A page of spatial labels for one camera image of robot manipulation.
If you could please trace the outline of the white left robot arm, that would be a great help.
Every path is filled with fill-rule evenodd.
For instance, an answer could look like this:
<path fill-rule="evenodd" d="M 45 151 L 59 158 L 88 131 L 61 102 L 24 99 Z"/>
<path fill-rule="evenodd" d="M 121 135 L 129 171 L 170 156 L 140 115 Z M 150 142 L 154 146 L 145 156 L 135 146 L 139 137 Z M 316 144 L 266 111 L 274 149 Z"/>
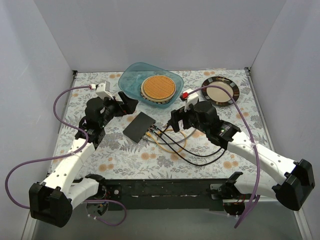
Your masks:
<path fill-rule="evenodd" d="M 106 196 L 106 187 L 101 184 L 102 176 L 85 177 L 81 182 L 73 181 L 86 160 L 96 151 L 105 136 L 105 126 L 114 118 L 131 115 L 138 101 L 118 93 L 121 100 L 107 93 L 87 101 L 85 116 L 67 156 L 41 183 L 29 189 L 30 215 L 42 222 L 64 227 L 73 210 L 90 197 L 101 200 Z"/>

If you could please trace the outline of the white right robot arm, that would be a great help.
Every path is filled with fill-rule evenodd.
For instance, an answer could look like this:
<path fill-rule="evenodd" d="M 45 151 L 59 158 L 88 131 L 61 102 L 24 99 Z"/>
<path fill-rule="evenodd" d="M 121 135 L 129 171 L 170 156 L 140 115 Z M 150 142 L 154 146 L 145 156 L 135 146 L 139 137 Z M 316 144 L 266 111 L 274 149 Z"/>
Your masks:
<path fill-rule="evenodd" d="M 259 187 L 256 183 L 250 186 L 233 181 L 226 186 L 230 198 L 237 199 L 253 191 L 255 195 L 277 199 L 286 208 L 298 211 L 315 188 L 313 167 L 309 161 L 295 161 L 251 142 L 239 127 L 220 119 L 216 108 L 209 102 L 190 104 L 189 109 L 181 107 L 172 110 L 170 115 L 169 125 L 175 132 L 180 130 L 179 122 L 182 122 L 184 129 L 197 129 L 212 144 L 255 164 L 258 170 L 266 172 L 275 182 L 272 186 Z"/>

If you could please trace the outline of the black network switch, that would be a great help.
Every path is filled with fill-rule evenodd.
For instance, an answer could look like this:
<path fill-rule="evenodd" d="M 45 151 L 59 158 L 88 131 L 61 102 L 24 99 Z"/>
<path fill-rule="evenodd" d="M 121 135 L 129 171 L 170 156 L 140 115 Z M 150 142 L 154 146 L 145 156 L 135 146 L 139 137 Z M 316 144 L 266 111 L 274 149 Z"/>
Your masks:
<path fill-rule="evenodd" d="M 155 119 L 144 112 L 140 112 L 134 120 L 123 130 L 123 134 L 135 143 L 139 143 L 148 129 L 154 125 Z"/>

